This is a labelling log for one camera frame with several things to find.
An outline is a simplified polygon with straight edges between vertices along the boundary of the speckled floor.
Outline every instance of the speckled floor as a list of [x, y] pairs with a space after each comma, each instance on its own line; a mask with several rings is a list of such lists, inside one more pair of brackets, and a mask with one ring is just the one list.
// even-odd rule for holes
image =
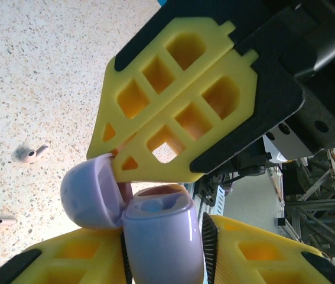
[[[61, 178], [85, 159], [107, 62], [157, 10], [156, 0], [0, 0], [0, 217], [18, 219], [0, 230], [0, 266], [77, 228]], [[17, 160], [43, 144], [39, 162]]]

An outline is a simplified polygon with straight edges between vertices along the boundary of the terrazzo floor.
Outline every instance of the terrazzo floor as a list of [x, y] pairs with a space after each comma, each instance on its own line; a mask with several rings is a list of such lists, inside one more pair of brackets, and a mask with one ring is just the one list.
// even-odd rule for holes
[[[0, 230], [0, 266], [77, 228], [60, 203], [61, 178], [85, 160], [107, 62], [158, 8], [156, 0], [0, 0], [0, 217], [18, 220]], [[39, 162], [18, 161], [21, 149], [43, 144], [50, 151]]]

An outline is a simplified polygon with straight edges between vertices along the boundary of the yellow lattice pad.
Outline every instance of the yellow lattice pad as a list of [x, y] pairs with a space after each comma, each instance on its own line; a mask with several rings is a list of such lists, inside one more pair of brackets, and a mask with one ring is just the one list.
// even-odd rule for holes
[[[254, 51], [240, 56], [235, 27], [176, 18], [121, 72], [109, 63], [87, 158], [112, 152], [118, 182], [193, 182], [190, 163], [254, 110]], [[166, 144], [176, 158], [157, 160]]]
[[125, 284], [122, 230], [79, 229], [30, 248], [43, 253], [14, 284]]
[[235, 220], [210, 216], [219, 228], [215, 284], [330, 284], [301, 252], [314, 247]]

